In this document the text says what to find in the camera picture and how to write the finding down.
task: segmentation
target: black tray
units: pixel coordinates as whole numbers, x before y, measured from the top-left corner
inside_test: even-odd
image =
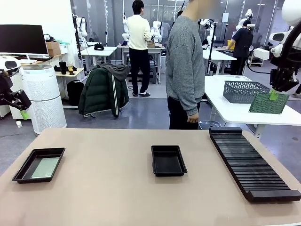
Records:
[[[32,150],[13,181],[19,184],[51,181],[64,151],[63,147]]]
[[[152,169],[157,177],[176,177],[187,173],[179,146],[151,146]]]
[[[242,135],[241,128],[210,128],[210,138],[242,194],[249,202],[292,202],[301,199]]]

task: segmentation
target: human hand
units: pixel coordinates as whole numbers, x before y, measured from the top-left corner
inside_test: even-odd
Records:
[[[187,122],[198,123],[198,113],[188,116]]]

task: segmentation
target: black backpack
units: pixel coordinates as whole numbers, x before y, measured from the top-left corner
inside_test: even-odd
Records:
[[[67,91],[69,96],[69,103],[72,106],[79,105],[81,92],[83,91],[84,84],[79,80],[73,80],[67,84]]]

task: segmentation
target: jacket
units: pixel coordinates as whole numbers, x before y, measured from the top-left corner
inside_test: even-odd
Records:
[[[106,110],[112,110],[114,117],[128,101],[126,77],[129,67],[125,65],[97,65],[89,74],[80,95],[79,113],[88,116]]]

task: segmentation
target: black shirt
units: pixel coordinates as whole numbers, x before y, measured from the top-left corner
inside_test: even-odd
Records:
[[[233,57],[248,57],[253,34],[247,28],[240,28],[232,38],[235,40]]]

